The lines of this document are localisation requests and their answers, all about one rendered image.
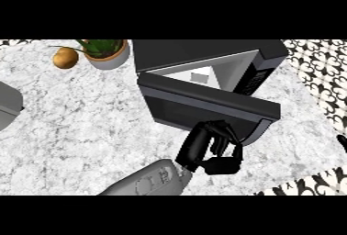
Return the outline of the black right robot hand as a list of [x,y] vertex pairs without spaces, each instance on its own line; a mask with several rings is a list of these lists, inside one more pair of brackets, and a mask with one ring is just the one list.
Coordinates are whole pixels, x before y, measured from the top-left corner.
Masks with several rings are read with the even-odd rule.
[[344,137],[344,135],[337,135],[337,139],[339,139],[339,143],[341,144],[341,146],[347,152],[347,138]]

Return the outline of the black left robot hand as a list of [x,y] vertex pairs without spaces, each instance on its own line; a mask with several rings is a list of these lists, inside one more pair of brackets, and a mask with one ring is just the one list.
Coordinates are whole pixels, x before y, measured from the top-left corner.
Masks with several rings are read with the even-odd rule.
[[209,175],[235,174],[243,162],[243,142],[223,120],[200,122],[186,137],[176,162],[191,171],[203,167]]

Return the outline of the dark grey microwave door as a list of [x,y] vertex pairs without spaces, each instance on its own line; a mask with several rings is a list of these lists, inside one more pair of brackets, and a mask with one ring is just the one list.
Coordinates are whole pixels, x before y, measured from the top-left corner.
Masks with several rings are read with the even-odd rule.
[[281,105],[166,76],[141,73],[138,85],[155,122],[191,130],[198,122],[225,120],[247,146],[281,119]]

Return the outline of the dark grey microwave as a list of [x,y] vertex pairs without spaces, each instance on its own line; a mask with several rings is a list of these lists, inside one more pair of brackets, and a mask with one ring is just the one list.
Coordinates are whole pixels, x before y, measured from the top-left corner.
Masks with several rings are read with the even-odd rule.
[[225,91],[251,95],[287,59],[281,39],[135,39],[136,73],[212,67]]

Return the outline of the green plant in pot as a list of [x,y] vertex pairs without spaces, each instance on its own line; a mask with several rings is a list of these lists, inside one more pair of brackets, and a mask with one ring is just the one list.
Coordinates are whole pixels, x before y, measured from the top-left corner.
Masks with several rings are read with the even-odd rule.
[[99,70],[117,69],[129,59],[130,47],[126,39],[79,39],[82,48],[58,46],[74,49],[82,52],[92,64]]

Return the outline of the brown round potato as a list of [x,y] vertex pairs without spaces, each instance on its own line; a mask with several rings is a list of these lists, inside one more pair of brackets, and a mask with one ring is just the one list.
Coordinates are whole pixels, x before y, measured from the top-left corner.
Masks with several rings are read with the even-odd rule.
[[71,69],[79,61],[79,54],[74,49],[61,48],[54,56],[54,64],[59,69]]

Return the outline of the grey appliance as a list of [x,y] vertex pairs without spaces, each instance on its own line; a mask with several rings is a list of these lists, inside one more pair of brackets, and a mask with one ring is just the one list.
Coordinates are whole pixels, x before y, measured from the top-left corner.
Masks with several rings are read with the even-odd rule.
[[24,110],[23,93],[0,82],[0,131],[9,126]]

